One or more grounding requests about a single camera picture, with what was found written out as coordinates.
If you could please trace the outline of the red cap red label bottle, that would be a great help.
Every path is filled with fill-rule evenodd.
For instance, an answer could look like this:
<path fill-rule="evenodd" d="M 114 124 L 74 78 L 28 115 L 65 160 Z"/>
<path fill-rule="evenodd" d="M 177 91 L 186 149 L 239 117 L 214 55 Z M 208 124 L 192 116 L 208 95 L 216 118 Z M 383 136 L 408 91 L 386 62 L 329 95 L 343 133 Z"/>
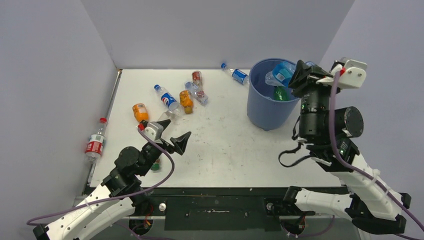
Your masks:
<path fill-rule="evenodd" d="M 93 134 L 90 135 L 85 149 L 85 159 L 88 162 L 96 163 L 102 156 L 104 143 L 106 140 L 106 128 L 108 120 L 105 117 L 99 119 Z"/>

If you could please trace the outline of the crushed blue label bottle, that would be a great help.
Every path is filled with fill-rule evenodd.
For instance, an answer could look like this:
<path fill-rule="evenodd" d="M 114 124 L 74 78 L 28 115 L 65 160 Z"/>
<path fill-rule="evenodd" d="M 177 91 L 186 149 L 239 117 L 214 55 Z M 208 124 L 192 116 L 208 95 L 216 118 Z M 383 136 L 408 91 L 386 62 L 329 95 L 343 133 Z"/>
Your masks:
<path fill-rule="evenodd" d="M 295 63 L 287 60 L 282 61 L 273 70 L 265 74 L 264 81 L 269 86 L 288 88 L 295 70 Z"/>

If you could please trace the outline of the green plastic bottle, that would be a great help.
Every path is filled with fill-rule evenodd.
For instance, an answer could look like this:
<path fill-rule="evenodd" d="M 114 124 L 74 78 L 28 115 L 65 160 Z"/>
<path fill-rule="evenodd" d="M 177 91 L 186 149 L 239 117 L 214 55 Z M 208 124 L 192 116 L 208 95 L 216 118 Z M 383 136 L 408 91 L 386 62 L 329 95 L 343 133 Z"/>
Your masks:
<path fill-rule="evenodd" d="M 286 87 L 275 86 L 273 90 L 273 99 L 279 102 L 286 102 L 286 101 L 290 101 L 291 97 Z"/>

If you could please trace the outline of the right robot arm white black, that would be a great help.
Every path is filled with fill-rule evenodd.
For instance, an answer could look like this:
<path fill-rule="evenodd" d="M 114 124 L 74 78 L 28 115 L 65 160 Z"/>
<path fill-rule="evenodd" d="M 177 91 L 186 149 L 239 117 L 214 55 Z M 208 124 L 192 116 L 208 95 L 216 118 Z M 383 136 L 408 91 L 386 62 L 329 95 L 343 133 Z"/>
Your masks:
<path fill-rule="evenodd" d="M 405 232 L 403 216 L 411 196 L 392 190 L 377 169 L 370 167 L 353 139 L 364 131 L 361 112 L 354 106 L 336 109 L 336 95 L 344 89 L 360 88 L 367 76 L 363 62 L 343 58 L 330 71 L 302 60 L 296 64 L 288 84 L 301 99 L 299 129 L 294 139 L 305 145 L 309 157 L 325 172 L 337 177 L 348 193 L 316 192 L 290 186 L 283 198 L 289 214 L 322 213 L 347 219 L 373 235 Z"/>

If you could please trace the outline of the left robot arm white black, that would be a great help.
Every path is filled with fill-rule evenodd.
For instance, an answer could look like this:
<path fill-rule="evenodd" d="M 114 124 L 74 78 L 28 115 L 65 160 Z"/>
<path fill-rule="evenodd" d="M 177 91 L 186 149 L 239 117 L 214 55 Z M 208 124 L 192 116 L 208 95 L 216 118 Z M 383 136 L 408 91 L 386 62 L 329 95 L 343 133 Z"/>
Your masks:
<path fill-rule="evenodd" d="M 147 141 L 141 148 L 123 148 L 114 161 L 114 168 L 102 182 L 78 205 L 64 211 L 47 214 L 47 218 L 58 219 L 48 224 L 39 223 L 37 217 L 28 220 L 34 226 L 33 234 L 37 240 L 89 240 L 98 232 L 119 219 L 135 213 L 144 215 L 149 210 L 149 195 L 155 188 L 168 180 L 175 170 L 171 155 L 183 155 L 191 132 L 170 141 L 162 139 L 163 131 L 171 120 L 141 121 L 138 133 Z M 140 177 L 144 177 L 156 160 L 164 154 L 171 163 L 168 175 L 148 188 L 142 188 Z"/>

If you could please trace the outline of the blue plastic bin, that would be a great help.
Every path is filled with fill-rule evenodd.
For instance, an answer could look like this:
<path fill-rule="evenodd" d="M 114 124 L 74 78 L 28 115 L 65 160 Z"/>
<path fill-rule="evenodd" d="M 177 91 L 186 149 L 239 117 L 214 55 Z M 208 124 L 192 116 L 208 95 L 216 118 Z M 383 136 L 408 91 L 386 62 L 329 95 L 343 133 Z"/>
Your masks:
<path fill-rule="evenodd" d="M 247 116 L 256 127 L 265 131 L 275 130 L 285 124 L 299 98 L 292 95 L 290 88 L 284 88 L 288 100 L 274 99 L 275 88 L 266 84 L 266 74 L 278 64 L 287 63 L 292 67 L 296 63 L 283 58 L 267 58 L 260 60 L 250 69 L 247 97 Z"/>

